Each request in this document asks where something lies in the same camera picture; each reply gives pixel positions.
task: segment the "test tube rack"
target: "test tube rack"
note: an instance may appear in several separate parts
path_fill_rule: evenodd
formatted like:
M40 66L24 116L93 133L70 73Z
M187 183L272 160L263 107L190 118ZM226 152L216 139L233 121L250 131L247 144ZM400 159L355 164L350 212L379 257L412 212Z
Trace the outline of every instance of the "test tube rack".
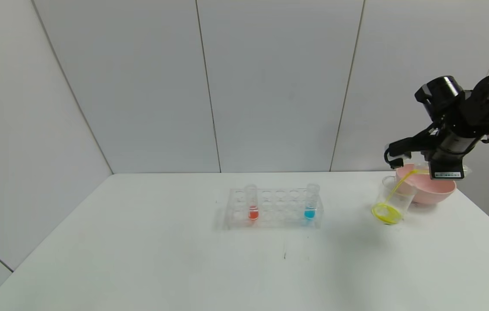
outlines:
M256 220L249 217L244 189L231 189L225 213L227 228L319 228L323 217L321 197L315 216L306 218L306 189L258 189Z

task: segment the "blue liquid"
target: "blue liquid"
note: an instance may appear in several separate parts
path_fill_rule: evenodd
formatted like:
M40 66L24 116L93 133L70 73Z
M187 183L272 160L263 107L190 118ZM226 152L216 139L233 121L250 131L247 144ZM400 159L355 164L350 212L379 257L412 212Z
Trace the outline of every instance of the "blue liquid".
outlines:
M304 212L304 217L306 217L308 220L313 219L315 217L315 210L306 210Z

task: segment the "white table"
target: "white table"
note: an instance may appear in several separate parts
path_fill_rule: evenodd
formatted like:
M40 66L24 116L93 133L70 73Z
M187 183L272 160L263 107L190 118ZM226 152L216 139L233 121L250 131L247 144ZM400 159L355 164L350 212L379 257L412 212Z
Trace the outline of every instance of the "white table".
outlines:
M489 311L489 217L459 191L385 226L389 172L114 175L0 288L0 311ZM229 189L321 185L321 229L224 230Z

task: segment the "test tube with blue liquid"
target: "test tube with blue liquid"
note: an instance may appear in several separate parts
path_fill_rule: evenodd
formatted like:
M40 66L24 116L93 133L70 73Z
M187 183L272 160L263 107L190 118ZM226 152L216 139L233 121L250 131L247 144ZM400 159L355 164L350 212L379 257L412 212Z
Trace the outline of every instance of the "test tube with blue liquid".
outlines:
M306 210L304 211L304 217L307 220L312 220L315 217L317 201L319 200L319 189L318 184L308 184L306 187Z

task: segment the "test tube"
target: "test tube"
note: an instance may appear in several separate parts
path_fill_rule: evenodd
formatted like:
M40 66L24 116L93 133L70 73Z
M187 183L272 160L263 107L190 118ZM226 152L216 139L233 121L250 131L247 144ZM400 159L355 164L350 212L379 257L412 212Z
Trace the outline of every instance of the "test tube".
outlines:
M248 205L248 218L250 220L258 219L258 189L256 185L250 184L244 187L244 194L246 195L246 204Z
M319 200L319 189L318 184L308 184L306 187L306 211L304 211L304 217L308 220L315 217L317 201Z

